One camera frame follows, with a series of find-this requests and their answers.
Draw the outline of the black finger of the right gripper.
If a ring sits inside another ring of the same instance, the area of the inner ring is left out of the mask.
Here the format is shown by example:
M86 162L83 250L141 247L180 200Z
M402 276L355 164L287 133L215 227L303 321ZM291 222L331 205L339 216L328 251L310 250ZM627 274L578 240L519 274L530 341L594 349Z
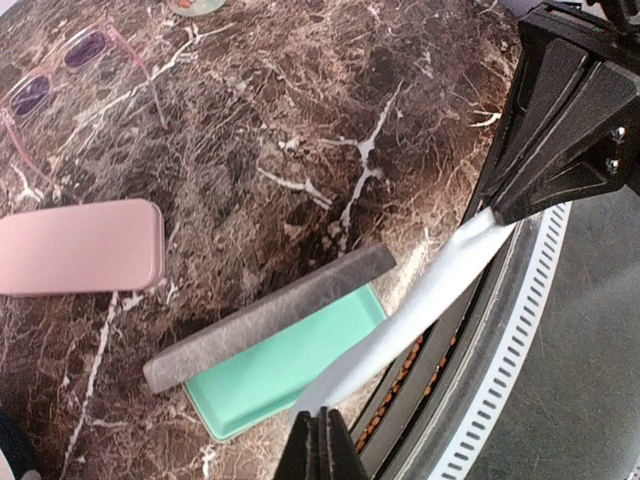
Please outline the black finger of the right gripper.
M639 189L639 4L600 6L603 18L545 1L518 22L522 53L480 190L500 225Z

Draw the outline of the light blue cloth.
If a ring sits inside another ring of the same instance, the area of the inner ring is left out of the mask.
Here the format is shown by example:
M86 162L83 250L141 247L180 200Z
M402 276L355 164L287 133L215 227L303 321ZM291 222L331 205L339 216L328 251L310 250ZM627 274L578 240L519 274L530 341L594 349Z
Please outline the light blue cloth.
M490 208L461 225L414 281L392 315L339 356L302 392L289 421L333 407L374 378L463 294L515 228Z

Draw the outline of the pink glasses case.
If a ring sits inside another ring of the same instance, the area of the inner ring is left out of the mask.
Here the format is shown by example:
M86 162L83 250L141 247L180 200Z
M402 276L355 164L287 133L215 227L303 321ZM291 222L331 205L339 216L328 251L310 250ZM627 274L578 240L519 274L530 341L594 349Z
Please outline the pink glasses case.
M164 275L159 207L129 199L1 219L1 293L43 296L137 291Z

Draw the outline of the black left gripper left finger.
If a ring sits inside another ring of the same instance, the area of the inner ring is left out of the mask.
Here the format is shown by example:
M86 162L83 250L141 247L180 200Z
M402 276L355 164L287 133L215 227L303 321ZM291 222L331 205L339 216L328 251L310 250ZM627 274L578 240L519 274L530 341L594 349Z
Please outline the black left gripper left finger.
M300 412L284 447L274 480L319 478L318 419Z

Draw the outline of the grey glasses case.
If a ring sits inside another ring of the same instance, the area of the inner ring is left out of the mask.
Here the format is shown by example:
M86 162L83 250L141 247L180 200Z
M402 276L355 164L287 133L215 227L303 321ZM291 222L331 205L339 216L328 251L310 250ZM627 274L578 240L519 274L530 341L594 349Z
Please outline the grey glasses case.
M165 348L144 377L185 389L209 435L232 439L290 408L331 362L386 318L372 282L390 250L352 251Z

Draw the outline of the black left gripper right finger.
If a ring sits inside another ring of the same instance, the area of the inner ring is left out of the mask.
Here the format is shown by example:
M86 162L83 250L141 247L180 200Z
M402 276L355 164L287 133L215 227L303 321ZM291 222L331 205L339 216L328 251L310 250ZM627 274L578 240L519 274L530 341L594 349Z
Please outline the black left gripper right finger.
M319 478L368 479L341 413L327 407L319 414Z

